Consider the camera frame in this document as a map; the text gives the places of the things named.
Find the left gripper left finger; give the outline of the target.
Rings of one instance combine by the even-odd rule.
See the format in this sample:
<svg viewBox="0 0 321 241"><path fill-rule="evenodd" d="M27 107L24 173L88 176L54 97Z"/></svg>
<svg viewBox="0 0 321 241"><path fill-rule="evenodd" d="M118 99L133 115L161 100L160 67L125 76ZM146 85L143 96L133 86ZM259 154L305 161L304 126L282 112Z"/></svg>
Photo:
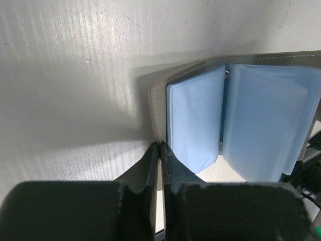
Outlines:
<svg viewBox="0 0 321 241"><path fill-rule="evenodd" d="M158 144L113 181L28 181L1 205L1 240L154 240Z"/></svg>

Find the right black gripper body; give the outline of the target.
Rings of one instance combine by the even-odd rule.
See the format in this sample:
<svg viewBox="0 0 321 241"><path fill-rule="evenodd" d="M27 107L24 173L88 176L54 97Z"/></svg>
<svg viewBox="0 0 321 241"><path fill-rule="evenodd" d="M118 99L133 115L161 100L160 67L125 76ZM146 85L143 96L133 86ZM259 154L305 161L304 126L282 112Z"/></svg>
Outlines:
<svg viewBox="0 0 321 241"><path fill-rule="evenodd" d="M320 133L308 142L305 155L291 175L281 178L278 190L278 240L320 240L320 226L314 227L304 201L320 209Z"/></svg>

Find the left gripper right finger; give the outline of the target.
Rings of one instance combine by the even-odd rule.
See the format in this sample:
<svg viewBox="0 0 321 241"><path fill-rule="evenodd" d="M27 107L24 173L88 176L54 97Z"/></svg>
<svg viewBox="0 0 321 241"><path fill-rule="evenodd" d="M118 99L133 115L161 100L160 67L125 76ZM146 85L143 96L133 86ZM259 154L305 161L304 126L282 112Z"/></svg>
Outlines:
<svg viewBox="0 0 321 241"><path fill-rule="evenodd" d="M313 224L292 186L207 183L167 143L160 159L166 240L313 240Z"/></svg>

